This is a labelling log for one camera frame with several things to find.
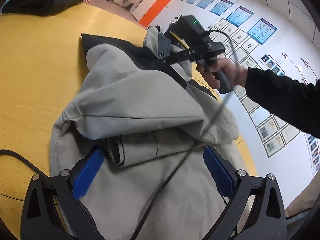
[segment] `human hand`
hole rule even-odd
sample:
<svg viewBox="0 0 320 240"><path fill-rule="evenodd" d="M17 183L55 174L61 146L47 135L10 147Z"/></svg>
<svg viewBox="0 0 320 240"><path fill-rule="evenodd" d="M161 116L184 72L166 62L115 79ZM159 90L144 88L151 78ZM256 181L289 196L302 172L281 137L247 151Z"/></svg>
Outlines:
<svg viewBox="0 0 320 240"><path fill-rule="evenodd" d="M201 65L197 65L196 69L200 72L207 84L213 89L220 88L220 81L212 74L220 69L223 69L232 85L240 85L245 88L248 70L244 67L237 66L228 58L217 59L213 65L208 67L207 71L205 71Z"/></svg>

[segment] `metal screw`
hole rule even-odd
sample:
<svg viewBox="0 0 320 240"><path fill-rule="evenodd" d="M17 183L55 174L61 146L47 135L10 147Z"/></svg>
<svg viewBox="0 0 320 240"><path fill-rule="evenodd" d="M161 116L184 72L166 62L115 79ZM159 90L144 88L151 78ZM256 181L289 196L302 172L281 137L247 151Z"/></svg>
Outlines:
<svg viewBox="0 0 320 240"><path fill-rule="evenodd" d="M69 170L63 170L63 171L61 171L61 175L62 176L68 176L70 174L70 171Z"/></svg>
<svg viewBox="0 0 320 240"><path fill-rule="evenodd" d="M35 175L32 176L32 179L33 179L33 180L37 180L37 179L39 179L39 178L40 178L39 174L35 174Z"/></svg>
<svg viewBox="0 0 320 240"><path fill-rule="evenodd" d="M244 177L245 175L247 175L247 173L244 170L239 170L238 171L239 176Z"/></svg>
<svg viewBox="0 0 320 240"><path fill-rule="evenodd" d="M274 180L274 179L276 179L276 176L272 173L269 173L268 178Z"/></svg>

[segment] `folded sleeve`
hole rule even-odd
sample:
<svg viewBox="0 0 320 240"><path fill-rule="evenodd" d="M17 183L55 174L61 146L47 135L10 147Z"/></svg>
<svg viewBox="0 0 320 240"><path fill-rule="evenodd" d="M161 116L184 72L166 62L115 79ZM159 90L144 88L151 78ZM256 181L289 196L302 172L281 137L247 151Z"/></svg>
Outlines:
<svg viewBox="0 0 320 240"><path fill-rule="evenodd" d="M320 81L302 84L271 70L248 68L247 96L299 130L320 138Z"/></svg>

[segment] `table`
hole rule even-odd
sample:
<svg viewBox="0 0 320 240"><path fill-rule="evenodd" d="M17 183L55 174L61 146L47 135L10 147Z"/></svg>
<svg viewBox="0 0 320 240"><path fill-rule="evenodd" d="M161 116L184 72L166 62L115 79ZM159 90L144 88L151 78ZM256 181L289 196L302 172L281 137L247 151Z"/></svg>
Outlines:
<svg viewBox="0 0 320 240"><path fill-rule="evenodd" d="M47 175L52 125L88 72L81 33L142 46L146 30L86 4L48 17L0 15L0 149L21 154ZM205 84L200 75L196 81ZM243 148L241 154L250 156L241 138L236 143ZM34 172L0 156L0 173L0 217L20 238L23 200Z"/></svg>

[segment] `jacket sleeve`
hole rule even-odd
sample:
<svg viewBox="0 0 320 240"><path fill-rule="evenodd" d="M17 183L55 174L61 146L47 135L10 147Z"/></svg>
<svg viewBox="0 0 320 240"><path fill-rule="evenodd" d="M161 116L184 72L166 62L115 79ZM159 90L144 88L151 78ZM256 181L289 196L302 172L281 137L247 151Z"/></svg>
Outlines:
<svg viewBox="0 0 320 240"><path fill-rule="evenodd" d="M247 96L299 130L320 138L320 80L302 84L271 70L248 68Z"/></svg>

